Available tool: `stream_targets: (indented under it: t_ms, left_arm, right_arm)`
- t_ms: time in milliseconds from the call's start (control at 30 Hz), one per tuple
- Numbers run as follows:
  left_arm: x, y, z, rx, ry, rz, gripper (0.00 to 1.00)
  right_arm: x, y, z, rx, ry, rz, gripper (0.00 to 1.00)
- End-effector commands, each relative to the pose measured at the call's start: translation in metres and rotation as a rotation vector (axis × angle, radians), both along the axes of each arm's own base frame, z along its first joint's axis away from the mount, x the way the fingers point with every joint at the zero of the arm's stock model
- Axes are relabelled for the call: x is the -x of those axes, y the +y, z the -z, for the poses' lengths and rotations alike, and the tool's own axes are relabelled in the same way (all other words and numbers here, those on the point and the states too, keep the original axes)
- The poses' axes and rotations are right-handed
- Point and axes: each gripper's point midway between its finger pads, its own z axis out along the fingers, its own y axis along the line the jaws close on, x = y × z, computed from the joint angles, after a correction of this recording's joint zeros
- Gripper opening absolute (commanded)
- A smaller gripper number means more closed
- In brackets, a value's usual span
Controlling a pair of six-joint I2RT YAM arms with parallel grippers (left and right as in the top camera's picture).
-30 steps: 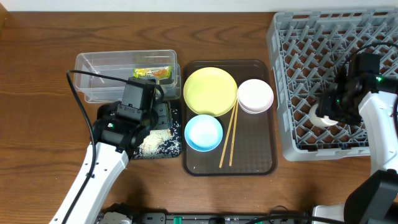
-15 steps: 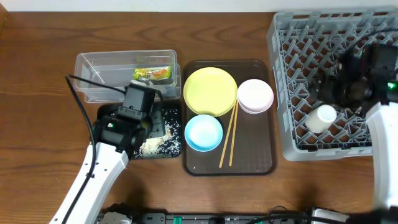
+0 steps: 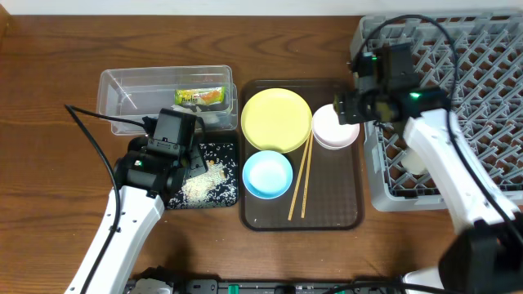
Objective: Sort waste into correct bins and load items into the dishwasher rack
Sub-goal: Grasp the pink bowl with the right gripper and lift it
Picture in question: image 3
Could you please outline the pink white bowl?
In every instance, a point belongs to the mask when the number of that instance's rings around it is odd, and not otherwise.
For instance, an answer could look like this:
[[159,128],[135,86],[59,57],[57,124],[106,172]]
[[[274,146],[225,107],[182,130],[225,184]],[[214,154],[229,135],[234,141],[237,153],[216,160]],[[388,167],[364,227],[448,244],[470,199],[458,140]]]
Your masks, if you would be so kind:
[[326,149],[343,149],[354,143],[360,134],[359,124],[341,125],[332,104],[317,109],[312,118],[315,140]]

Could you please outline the pile of rice grains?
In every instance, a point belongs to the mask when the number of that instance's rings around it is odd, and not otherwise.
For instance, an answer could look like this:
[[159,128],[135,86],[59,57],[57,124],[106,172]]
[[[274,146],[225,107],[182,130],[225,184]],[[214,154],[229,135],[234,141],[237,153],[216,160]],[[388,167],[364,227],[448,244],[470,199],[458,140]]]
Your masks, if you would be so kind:
[[168,210],[231,207],[239,198],[239,164],[234,143],[201,144],[208,171],[187,179],[166,204]]

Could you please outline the white cup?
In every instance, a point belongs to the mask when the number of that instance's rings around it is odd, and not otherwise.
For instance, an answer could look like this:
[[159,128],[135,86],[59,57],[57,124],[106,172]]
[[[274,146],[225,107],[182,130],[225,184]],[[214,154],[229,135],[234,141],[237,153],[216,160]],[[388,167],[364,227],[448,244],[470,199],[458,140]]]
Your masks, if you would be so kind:
[[420,176],[427,173],[426,165],[411,148],[407,148],[405,155],[400,162],[404,169],[413,175]]

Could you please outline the yellow round plate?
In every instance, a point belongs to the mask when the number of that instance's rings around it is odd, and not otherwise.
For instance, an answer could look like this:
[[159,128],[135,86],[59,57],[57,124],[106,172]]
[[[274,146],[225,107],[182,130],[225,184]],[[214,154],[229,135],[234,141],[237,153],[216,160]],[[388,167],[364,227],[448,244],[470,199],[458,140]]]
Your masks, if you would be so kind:
[[247,100],[240,123],[251,146],[286,154],[309,139],[311,120],[311,108],[300,95],[283,88],[270,88]]

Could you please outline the light blue bowl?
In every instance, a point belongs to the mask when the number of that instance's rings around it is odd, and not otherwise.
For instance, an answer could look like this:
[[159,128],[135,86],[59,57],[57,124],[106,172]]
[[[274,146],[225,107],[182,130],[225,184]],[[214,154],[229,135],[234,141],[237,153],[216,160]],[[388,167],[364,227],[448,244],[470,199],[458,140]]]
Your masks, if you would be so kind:
[[275,151],[259,151],[244,164],[242,178],[246,190],[256,198],[275,199],[285,194],[293,183],[293,167]]

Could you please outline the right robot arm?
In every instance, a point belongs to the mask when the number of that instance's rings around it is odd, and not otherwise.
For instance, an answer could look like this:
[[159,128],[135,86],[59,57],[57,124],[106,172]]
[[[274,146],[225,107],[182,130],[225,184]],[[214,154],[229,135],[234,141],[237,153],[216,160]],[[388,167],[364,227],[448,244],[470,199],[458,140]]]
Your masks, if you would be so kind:
[[438,86],[421,87],[407,43],[358,52],[356,89],[336,96],[341,124],[391,123],[436,184],[457,238],[438,265],[403,276],[407,293],[511,293],[522,289],[522,212],[466,142]]

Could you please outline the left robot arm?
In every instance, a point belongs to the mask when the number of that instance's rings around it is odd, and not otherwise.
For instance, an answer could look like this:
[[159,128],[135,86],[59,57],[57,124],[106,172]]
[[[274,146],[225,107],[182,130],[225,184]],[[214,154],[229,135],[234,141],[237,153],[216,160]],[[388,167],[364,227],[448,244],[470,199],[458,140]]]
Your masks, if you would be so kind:
[[187,180],[208,171],[199,146],[205,123],[193,114],[161,109],[157,117],[137,122],[144,135],[131,139],[126,154],[110,164],[79,119],[82,110],[65,108],[100,156],[112,184],[101,224],[66,291],[120,293],[166,205]]

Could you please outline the green snack wrapper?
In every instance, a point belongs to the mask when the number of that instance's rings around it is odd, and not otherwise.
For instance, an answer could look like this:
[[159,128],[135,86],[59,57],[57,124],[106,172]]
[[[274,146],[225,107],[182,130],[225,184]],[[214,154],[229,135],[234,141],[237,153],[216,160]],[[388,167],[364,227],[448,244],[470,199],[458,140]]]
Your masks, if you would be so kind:
[[180,89],[175,91],[174,102],[180,106],[209,106],[220,104],[225,99],[224,87]]

